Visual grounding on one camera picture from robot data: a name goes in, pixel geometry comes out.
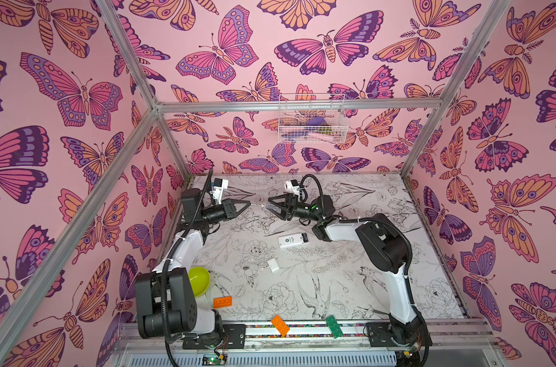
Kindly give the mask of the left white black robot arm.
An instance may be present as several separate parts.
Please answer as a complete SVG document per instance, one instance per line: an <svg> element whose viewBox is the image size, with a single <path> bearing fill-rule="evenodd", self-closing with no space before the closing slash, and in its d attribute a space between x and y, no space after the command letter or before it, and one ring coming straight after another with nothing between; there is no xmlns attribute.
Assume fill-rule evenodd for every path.
<svg viewBox="0 0 556 367"><path fill-rule="evenodd" d="M197 305L189 271L211 226L239 217L250 201L224 199L228 182L212 174L210 170L202 189L183 192L184 220L176 226L169 251L152 272L137 277L137 327L144 339L162 337L172 344L188 337L210 348L227 339L218 311Z"/></svg>

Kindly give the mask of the white battery cover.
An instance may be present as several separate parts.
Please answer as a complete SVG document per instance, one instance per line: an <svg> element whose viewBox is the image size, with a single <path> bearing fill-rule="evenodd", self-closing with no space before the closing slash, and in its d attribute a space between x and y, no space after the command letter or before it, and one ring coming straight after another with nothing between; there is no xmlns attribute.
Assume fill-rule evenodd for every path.
<svg viewBox="0 0 556 367"><path fill-rule="evenodd" d="M278 272L280 270L280 266L275 258L271 258L267 261L268 267L272 272Z"/></svg>

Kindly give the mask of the aluminium front rail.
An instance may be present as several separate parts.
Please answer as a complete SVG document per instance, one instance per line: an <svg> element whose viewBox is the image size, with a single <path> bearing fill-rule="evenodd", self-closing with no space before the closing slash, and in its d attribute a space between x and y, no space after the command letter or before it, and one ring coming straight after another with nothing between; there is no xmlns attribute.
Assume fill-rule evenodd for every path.
<svg viewBox="0 0 556 367"><path fill-rule="evenodd" d="M365 325L372 321L339 321L344 336L334 339L325 321L291 321L290 332L281 337L270 322L237 322L245 324L243 351L299 351L299 350L366 350L401 348L371 347L365 336ZM480 319L438 319L426 321L432 339L431 350L474 350L495 347L497 342L489 325Z"/></svg>

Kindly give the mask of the green lego brick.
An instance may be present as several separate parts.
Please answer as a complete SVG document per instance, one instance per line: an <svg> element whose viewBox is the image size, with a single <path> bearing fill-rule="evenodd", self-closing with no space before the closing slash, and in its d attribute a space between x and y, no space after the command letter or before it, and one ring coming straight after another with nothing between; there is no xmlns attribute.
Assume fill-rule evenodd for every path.
<svg viewBox="0 0 556 367"><path fill-rule="evenodd" d="M329 315L327 316L327 318L325 318L325 324L329 328L334 339L338 339L344 336L342 328L333 315Z"/></svg>

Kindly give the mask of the orange lego brick left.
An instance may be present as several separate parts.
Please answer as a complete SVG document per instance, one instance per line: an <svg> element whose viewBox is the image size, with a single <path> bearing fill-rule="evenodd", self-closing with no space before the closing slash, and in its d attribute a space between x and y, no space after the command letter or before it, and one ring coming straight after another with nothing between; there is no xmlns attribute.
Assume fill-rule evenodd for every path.
<svg viewBox="0 0 556 367"><path fill-rule="evenodd" d="M213 300L213 307L215 309L231 307L232 304L233 304L232 296L225 296L225 297L222 297L222 298L215 298Z"/></svg>

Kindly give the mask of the white remote control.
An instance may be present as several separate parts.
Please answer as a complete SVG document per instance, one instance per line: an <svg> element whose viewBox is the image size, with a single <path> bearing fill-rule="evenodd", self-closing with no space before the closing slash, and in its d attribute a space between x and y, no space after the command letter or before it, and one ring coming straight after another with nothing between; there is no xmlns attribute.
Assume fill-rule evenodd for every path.
<svg viewBox="0 0 556 367"><path fill-rule="evenodd" d="M309 237L305 232L284 235L278 238L279 247L281 249L287 249L294 246L304 246L308 242Z"/></svg>

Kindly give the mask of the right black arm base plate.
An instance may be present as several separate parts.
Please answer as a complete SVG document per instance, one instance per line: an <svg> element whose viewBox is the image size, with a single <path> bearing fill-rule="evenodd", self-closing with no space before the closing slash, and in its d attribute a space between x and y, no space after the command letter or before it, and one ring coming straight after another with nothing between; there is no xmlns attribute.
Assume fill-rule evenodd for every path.
<svg viewBox="0 0 556 367"><path fill-rule="evenodd" d="M417 350L432 346L432 339L426 325L417 319L409 324L388 321L369 322L366 323L364 332L371 347Z"/></svg>

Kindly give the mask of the orange lego brick on rail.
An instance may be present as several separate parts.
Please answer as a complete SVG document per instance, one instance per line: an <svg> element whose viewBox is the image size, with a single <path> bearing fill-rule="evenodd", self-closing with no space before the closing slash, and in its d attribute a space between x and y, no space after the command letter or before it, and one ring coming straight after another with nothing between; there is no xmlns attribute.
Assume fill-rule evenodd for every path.
<svg viewBox="0 0 556 367"><path fill-rule="evenodd" d="M281 337L286 337L287 334L290 332L290 327L279 315L276 315L271 320L271 323L276 328Z"/></svg>

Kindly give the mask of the lime green bowl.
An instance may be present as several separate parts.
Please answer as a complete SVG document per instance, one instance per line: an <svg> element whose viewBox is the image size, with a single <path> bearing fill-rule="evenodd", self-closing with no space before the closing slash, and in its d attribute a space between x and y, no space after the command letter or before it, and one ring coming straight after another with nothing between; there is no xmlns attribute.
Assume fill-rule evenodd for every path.
<svg viewBox="0 0 556 367"><path fill-rule="evenodd" d="M193 267L189 270L189 282L195 298L203 296L211 284L209 270L203 267Z"/></svg>

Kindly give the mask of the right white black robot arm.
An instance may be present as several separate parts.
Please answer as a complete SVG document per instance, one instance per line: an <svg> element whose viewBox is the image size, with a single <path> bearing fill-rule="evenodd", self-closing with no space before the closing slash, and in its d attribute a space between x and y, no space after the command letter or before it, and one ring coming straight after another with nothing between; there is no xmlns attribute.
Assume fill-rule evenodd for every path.
<svg viewBox="0 0 556 367"><path fill-rule="evenodd" d="M389 306L389 334L399 347L419 343L430 347L426 321L418 310L410 283L413 248L410 241L382 213L346 219L337 214L330 196L324 194L312 174L288 180L284 193L267 200L268 210L283 221L298 218L313 225L314 236L324 242L360 243L372 265L384 274Z"/></svg>

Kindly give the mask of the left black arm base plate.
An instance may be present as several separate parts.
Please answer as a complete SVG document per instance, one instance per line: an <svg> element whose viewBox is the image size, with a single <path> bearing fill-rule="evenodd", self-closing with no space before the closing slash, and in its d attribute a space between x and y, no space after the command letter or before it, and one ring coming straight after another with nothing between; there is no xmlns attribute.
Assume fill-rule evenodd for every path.
<svg viewBox="0 0 556 367"><path fill-rule="evenodd" d="M242 350L245 346L245 324L224 324L222 331L200 334L198 337L186 337L183 340L184 350Z"/></svg>

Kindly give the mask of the small green circuit board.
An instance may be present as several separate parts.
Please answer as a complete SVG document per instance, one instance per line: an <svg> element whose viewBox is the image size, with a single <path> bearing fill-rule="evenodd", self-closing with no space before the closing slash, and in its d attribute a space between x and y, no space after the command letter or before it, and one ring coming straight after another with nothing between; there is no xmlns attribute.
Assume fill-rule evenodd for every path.
<svg viewBox="0 0 556 367"><path fill-rule="evenodd" d="M205 354L202 358L202 366L224 366L227 361L228 356L226 354Z"/></svg>

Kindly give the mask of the purple object in basket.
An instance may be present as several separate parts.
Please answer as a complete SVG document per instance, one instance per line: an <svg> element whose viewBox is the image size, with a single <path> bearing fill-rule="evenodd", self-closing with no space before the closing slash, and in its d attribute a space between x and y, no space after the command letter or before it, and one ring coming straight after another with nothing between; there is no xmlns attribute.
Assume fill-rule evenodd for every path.
<svg viewBox="0 0 556 367"><path fill-rule="evenodd" d="M322 116L316 116L306 122L306 127L319 128L321 126L328 126L325 118Z"/></svg>

